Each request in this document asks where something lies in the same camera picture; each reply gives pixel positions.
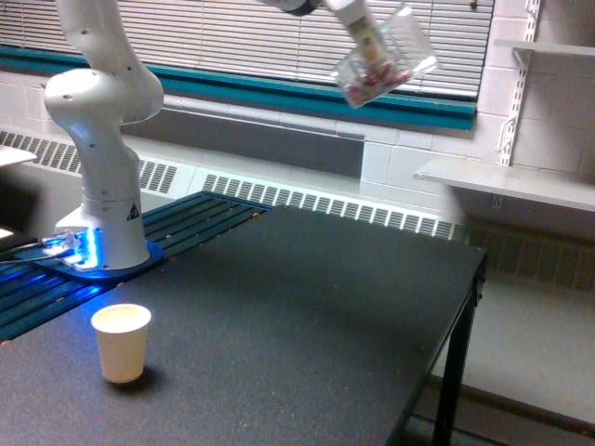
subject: window sill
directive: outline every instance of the window sill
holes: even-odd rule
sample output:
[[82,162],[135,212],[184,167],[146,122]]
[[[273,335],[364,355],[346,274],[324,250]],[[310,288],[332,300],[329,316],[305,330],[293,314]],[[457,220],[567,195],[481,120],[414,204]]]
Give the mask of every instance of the window sill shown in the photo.
[[[55,74],[87,67],[80,56],[0,46],[0,69]],[[403,123],[471,130],[475,102],[391,94],[352,109],[332,86],[298,84],[238,74],[147,64],[168,93],[232,101],[287,112],[332,116],[379,125]]]

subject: white shelf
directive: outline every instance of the white shelf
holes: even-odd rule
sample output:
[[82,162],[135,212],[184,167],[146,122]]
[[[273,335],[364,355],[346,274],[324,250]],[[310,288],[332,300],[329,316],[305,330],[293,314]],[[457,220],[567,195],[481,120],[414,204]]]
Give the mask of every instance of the white shelf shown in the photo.
[[12,147],[0,146],[0,167],[7,165],[26,163],[37,158],[28,151],[13,149]]
[[595,182],[579,177],[450,157],[427,163],[414,173],[414,177],[595,212]]
[[582,58],[595,58],[595,47],[573,46],[559,44],[544,44],[539,42],[524,42],[522,40],[496,39],[495,46],[512,48],[515,56],[523,67],[527,65],[527,53],[533,51],[545,54],[558,54],[560,56],[579,56]]

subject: blue mounting plate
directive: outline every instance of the blue mounting plate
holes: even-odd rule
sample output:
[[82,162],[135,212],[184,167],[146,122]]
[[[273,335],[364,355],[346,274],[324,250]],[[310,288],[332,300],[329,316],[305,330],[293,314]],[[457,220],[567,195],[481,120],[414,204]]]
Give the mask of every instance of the blue mounting plate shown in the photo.
[[[165,254],[161,246],[159,246],[157,243],[147,241],[147,248],[149,249],[149,258],[147,261],[141,263],[140,265],[136,265],[135,267],[126,269],[79,271],[69,267],[57,259],[40,260],[34,263],[43,269],[49,270],[69,279],[76,279],[79,282],[125,282],[164,261]],[[23,260],[42,256],[46,256],[46,254],[40,248],[29,249],[15,255],[16,258]]]

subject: white paper cup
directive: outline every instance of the white paper cup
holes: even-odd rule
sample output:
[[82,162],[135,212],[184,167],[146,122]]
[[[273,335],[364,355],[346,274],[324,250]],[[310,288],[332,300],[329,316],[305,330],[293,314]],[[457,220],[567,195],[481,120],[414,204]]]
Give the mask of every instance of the white paper cup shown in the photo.
[[93,315],[91,325],[107,381],[129,383],[142,375],[150,320],[151,312],[134,304],[112,305]]

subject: window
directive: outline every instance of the window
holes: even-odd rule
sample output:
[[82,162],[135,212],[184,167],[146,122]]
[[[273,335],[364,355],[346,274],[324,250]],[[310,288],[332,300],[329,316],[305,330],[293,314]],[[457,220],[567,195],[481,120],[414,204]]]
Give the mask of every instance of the window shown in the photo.
[[[372,0],[379,20],[395,7]],[[408,2],[442,68],[399,87],[430,96],[476,99],[494,0]],[[256,0],[120,0],[128,38],[146,62],[331,84],[353,42],[325,8],[297,18]],[[0,1],[0,45],[73,53],[55,2]]]

